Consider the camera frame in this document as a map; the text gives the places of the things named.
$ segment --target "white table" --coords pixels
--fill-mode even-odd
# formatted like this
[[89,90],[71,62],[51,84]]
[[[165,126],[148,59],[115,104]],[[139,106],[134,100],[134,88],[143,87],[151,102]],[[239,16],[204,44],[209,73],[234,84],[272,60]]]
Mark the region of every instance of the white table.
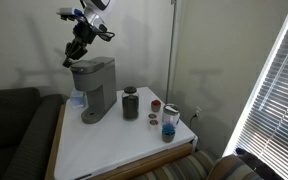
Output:
[[122,91],[117,92],[117,102],[95,124],[84,124],[81,113],[86,108],[74,109],[66,102],[61,139],[54,171],[55,179],[94,177],[143,157],[193,140],[197,136],[180,121],[176,135],[170,143],[161,137],[162,108],[157,115],[159,125],[152,128],[148,114],[151,101],[159,99],[149,88],[138,88],[139,116],[134,121],[123,119]]

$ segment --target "metal canister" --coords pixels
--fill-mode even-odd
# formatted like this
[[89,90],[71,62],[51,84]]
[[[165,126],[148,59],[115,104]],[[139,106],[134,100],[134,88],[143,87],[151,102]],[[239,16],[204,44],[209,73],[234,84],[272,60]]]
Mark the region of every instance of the metal canister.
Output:
[[163,108],[162,123],[177,126],[180,120],[180,109],[175,104],[165,104]]

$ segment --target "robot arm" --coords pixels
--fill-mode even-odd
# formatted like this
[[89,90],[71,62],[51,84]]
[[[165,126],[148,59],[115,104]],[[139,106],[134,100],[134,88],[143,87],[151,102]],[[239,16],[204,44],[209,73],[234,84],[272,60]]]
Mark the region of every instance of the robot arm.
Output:
[[74,39],[66,44],[66,59],[63,66],[70,67],[74,60],[87,53],[86,45],[92,44],[96,35],[104,41],[110,41],[115,34],[109,32],[104,20],[113,7],[114,0],[81,0],[84,13],[75,8],[60,8],[59,14],[63,20],[77,20],[73,28]]

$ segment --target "armrest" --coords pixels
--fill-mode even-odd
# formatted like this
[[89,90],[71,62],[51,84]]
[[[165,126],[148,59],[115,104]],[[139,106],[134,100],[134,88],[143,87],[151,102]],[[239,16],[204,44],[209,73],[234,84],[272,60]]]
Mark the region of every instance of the armrest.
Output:
[[4,179],[44,178],[62,103],[60,95],[42,98]]

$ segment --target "white wall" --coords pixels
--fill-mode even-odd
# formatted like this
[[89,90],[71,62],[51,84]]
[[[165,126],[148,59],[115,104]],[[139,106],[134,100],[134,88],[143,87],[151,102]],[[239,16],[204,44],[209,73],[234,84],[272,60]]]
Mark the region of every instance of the white wall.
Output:
[[288,12],[285,0],[186,0],[170,101],[222,154]]
[[[76,0],[0,1],[0,89],[37,86],[42,94],[69,95],[71,72],[62,66],[75,22],[55,14],[81,7]],[[96,38],[84,59],[116,58],[117,88],[149,86],[165,99],[173,7],[170,0],[115,3],[107,26],[110,43]]]

